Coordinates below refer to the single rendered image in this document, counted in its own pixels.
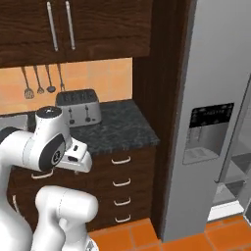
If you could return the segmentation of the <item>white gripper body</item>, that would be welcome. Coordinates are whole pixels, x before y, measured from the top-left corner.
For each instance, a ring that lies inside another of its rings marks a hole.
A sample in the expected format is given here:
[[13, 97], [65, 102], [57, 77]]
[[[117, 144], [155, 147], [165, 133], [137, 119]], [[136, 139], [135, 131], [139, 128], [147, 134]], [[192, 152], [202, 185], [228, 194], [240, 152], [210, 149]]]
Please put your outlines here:
[[86, 152], [80, 159], [65, 155], [57, 164], [57, 168], [67, 169], [75, 172], [89, 173], [92, 167], [92, 159], [89, 152]]

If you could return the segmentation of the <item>silver two-slot toaster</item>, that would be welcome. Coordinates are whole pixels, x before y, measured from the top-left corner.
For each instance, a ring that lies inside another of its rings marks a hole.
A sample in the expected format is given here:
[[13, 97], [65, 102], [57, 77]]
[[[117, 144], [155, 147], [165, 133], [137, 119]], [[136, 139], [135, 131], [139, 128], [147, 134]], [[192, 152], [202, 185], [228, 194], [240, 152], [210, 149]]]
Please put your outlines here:
[[55, 105], [62, 109], [69, 127], [91, 126], [102, 121], [100, 103], [94, 89], [59, 92]]

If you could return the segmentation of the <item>dark wood drawer front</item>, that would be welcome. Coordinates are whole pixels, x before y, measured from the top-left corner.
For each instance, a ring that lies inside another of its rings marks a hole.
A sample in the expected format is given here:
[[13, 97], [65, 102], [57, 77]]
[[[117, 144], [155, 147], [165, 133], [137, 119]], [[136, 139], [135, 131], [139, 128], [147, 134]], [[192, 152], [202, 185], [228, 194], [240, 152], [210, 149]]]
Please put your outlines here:
[[[131, 179], [131, 184], [122, 187], [115, 187], [112, 182], [126, 182]], [[105, 192], [113, 191], [125, 191], [148, 188], [152, 186], [152, 175], [150, 172], [147, 173], [118, 173], [118, 174], [107, 174], [106, 176], [96, 175], [91, 176], [86, 181], [85, 189], [94, 194], [101, 194]]]
[[[128, 197], [131, 199], [130, 204], [121, 207], [114, 205], [114, 200], [124, 202]], [[97, 198], [101, 213], [114, 214], [115, 212], [131, 212], [139, 209], [150, 210], [152, 195], [147, 190], [125, 190], [97, 194]]]
[[[155, 147], [143, 147], [126, 151], [116, 151], [111, 154], [101, 154], [92, 158], [91, 171], [98, 173], [131, 173], [134, 170], [152, 168], [155, 160]], [[130, 156], [131, 161], [123, 165], [113, 165], [111, 159], [120, 161]]]
[[76, 175], [74, 171], [66, 169], [54, 169], [54, 174], [43, 179], [32, 179], [31, 174], [35, 176], [46, 175], [50, 172], [41, 173], [28, 169], [16, 167], [11, 171], [11, 179], [16, 187], [42, 187], [44, 185], [59, 185], [73, 189], [84, 189], [86, 180], [81, 175]]
[[124, 219], [128, 215], [131, 215], [131, 219], [127, 223], [131, 223], [134, 221], [149, 218], [150, 211], [139, 209], [139, 210], [131, 211], [131, 212], [115, 212], [114, 214], [105, 214], [105, 213], [98, 214], [93, 221], [86, 224], [86, 228], [88, 231], [94, 231], [94, 230], [99, 230], [99, 229], [110, 227], [110, 226], [122, 225], [122, 224], [117, 224], [114, 220], [114, 217], [117, 217], [118, 219]]

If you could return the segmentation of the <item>dark wood base cupboard door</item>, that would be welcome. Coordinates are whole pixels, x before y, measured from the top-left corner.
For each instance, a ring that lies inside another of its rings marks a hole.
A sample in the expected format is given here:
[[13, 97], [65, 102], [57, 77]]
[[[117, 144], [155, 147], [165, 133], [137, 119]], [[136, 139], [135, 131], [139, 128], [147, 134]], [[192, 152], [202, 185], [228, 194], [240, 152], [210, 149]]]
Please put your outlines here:
[[9, 188], [7, 191], [8, 201], [12, 207], [13, 196], [16, 196], [16, 202], [21, 215], [29, 223], [32, 230], [36, 229], [38, 221], [38, 212], [35, 207], [35, 196], [39, 187], [27, 187], [23, 189]]

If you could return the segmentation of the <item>grey metal sink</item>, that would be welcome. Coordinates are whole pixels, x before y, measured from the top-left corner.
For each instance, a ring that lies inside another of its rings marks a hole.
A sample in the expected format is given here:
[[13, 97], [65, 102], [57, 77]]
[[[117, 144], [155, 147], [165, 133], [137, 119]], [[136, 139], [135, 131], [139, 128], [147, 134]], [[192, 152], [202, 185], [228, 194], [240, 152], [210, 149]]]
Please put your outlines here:
[[16, 115], [11, 117], [0, 117], [0, 130], [12, 126], [19, 129], [27, 130], [27, 115]]

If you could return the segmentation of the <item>hanging ladle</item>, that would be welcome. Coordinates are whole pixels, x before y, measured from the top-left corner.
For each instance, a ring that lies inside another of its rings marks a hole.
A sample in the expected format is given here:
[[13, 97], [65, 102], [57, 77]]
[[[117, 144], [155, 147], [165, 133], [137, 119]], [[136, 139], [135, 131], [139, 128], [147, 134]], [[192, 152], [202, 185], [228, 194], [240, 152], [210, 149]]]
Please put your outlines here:
[[51, 76], [50, 76], [50, 71], [49, 71], [49, 66], [45, 65], [45, 70], [49, 79], [49, 86], [47, 87], [47, 91], [49, 93], [53, 93], [56, 90], [56, 87], [52, 85], [52, 80], [51, 80]]

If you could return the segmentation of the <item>hanging meat fork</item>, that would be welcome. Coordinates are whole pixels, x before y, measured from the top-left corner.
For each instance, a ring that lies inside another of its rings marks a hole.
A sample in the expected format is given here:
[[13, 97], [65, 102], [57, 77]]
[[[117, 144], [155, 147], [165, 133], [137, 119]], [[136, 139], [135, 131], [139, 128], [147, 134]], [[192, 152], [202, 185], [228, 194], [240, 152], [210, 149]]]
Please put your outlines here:
[[65, 91], [65, 85], [64, 85], [64, 82], [63, 82], [63, 78], [62, 78], [62, 72], [61, 72], [61, 65], [60, 64], [57, 64], [57, 68], [58, 68], [58, 73], [59, 73], [59, 78], [60, 78], [60, 87], [61, 87], [61, 91]]

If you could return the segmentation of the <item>hanging small whisk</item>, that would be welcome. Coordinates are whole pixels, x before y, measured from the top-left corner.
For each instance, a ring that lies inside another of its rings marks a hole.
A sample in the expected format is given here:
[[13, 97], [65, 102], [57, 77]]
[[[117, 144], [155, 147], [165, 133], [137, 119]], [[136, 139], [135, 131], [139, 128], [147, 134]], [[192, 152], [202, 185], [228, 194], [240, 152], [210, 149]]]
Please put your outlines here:
[[40, 79], [38, 76], [38, 69], [37, 66], [34, 65], [33, 66], [34, 72], [35, 72], [35, 76], [36, 76], [36, 80], [37, 80], [37, 84], [38, 84], [38, 88], [37, 88], [37, 93], [38, 94], [43, 94], [44, 93], [44, 89], [42, 88], [41, 84], [40, 84]]

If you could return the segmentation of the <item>hanging slotted spatula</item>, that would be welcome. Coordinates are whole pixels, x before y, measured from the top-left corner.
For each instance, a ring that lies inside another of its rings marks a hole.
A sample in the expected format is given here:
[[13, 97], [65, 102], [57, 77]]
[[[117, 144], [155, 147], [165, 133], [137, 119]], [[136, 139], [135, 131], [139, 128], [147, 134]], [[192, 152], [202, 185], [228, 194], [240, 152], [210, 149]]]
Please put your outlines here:
[[27, 80], [27, 76], [26, 76], [26, 71], [25, 71], [25, 67], [22, 67], [22, 72], [25, 78], [25, 99], [32, 99], [34, 97], [34, 92], [33, 90], [29, 87], [28, 85], [28, 80]]

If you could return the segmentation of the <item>dark wood tall side panel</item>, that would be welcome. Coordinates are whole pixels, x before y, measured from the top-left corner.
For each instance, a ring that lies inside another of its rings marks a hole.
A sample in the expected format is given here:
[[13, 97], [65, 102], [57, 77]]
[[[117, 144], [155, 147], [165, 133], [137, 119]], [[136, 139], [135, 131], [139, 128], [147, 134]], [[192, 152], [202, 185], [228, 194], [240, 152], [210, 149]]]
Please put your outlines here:
[[178, 98], [183, 89], [180, 78], [196, 3], [197, 0], [153, 0], [150, 54], [132, 61], [132, 99], [160, 139], [150, 215], [158, 237], [164, 235]]

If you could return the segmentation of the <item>grey fridge with dispenser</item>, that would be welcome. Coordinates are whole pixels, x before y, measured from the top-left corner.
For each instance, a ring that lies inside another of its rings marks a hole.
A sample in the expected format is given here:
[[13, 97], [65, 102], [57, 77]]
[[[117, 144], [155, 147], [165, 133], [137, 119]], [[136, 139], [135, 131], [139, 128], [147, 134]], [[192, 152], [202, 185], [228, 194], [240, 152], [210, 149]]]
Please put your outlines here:
[[251, 0], [192, 0], [162, 240], [204, 230], [251, 92]]

